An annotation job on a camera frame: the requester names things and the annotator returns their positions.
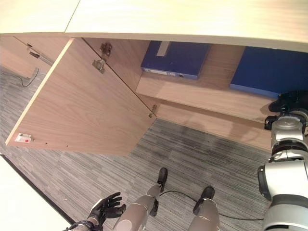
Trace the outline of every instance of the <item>metal hinge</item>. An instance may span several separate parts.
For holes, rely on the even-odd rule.
[[[149,118],[152,118],[152,116],[154,115],[154,113],[156,112],[156,110],[157,110],[157,105],[154,104],[153,107],[152,107],[151,113],[148,114]]]
[[[102,59],[100,60],[93,60],[92,65],[98,69],[101,73],[104,73],[104,64],[107,62],[111,54],[112,45],[109,42],[102,43],[100,50],[102,52]]]

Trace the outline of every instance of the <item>open cabinet door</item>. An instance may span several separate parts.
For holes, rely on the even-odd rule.
[[[127,155],[155,120],[150,110],[98,55],[72,38],[47,73],[6,144],[39,149]],[[33,142],[16,142],[19,133]]]

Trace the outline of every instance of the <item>striped carpet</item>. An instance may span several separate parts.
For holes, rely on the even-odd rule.
[[[164,120],[156,120],[127,157],[6,147],[4,141],[44,75],[28,88],[20,80],[0,76],[0,152],[74,220],[86,218],[101,197],[117,191],[132,203],[155,183],[161,167],[169,170],[166,190],[179,190],[197,199],[212,185],[220,213],[262,218],[267,202],[258,191],[257,168],[269,153]],[[160,198],[158,215],[148,231],[185,231],[194,215],[194,202],[180,194]],[[112,230],[109,219],[104,230]],[[261,221],[220,216],[223,231],[259,231]]]

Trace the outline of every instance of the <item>cabinet shelf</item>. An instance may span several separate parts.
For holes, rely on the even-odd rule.
[[[198,80],[144,72],[136,92],[263,123],[267,116],[275,115],[268,110],[273,99],[229,89],[244,48],[212,45]]]
[[[157,117],[195,130],[270,151],[270,131],[258,122],[161,101]]]

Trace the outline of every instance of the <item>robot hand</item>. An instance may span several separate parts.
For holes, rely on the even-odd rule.
[[[116,207],[120,205],[120,201],[122,200],[122,197],[119,196],[120,194],[120,192],[117,192],[104,199],[99,200],[90,211],[88,220],[94,219],[97,222],[97,224],[94,225],[102,226],[107,218],[120,217],[126,210],[126,205]]]

